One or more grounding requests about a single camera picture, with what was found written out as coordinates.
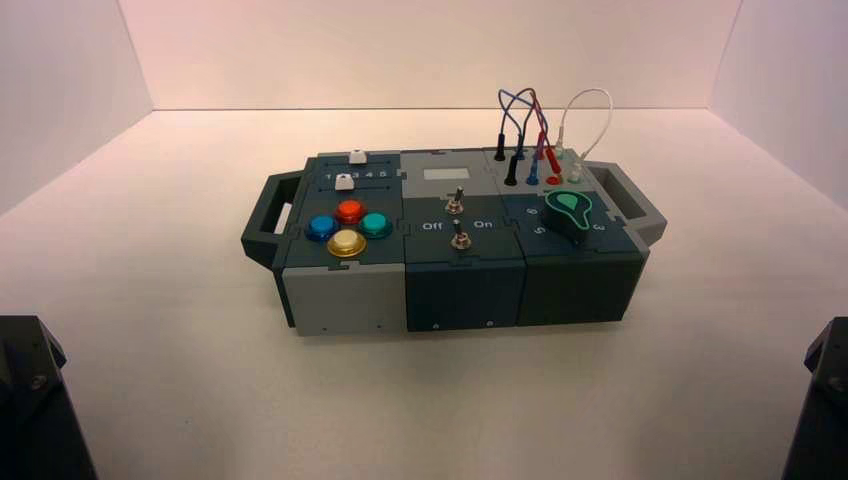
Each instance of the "white wire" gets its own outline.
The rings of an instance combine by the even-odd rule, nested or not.
[[[603,88],[587,88],[586,90],[582,90],[577,95],[575,95],[570,102],[568,102],[568,105],[566,105],[565,110],[562,111],[562,118],[559,121],[559,136],[557,138],[558,147],[562,147],[565,137],[565,114],[568,113],[568,109],[571,108],[571,105],[574,104],[575,100],[580,98],[583,94],[590,92],[603,93],[607,96],[607,103],[609,104],[609,113],[607,113],[607,123],[604,125],[604,128],[601,130],[601,133],[598,134],[598,138],[596,138],[595,141],[592,142],[591,145],[589,145],[589,148],[587,148],[586,151],[583,152],[582,155],[580,155],[580,160],[584,160],[586,156],[589,155],[589,152],[591,152],[592,149],[595,148],[595,145],[597,145],[598,142],[601,141],[601,138],[604,137],[604,134],[607,133],[607,129],[609,128],[609,125],[612,122],[612,111],[615,110],[615,107],[612,103],[612,95],[610,95],[608,91],[604,90]]]

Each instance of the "gray handle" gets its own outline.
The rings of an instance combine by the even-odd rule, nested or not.
[[[646,244],[662,238],[668,221],[621,167],[606,162],[586,162],[585,166]]]

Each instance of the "red button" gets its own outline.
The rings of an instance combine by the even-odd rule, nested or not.
[[[336,218],[344,225],[355,225],[365,216],[365,205],[356,200],[345,200],[336,207]]]

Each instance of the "small display screen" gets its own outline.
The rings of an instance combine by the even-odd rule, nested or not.
[[[425,168],[424,180],[462,180],[470,178],[467,168]]]

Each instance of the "white wall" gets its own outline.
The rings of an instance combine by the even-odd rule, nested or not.
[[[739,0],[120,0],[156,108],[706,107]]]
[[[745,0],[712,109],[848,207],[848,2]]]
[[[115,0],[0,2],[0,214],[151,108]]]

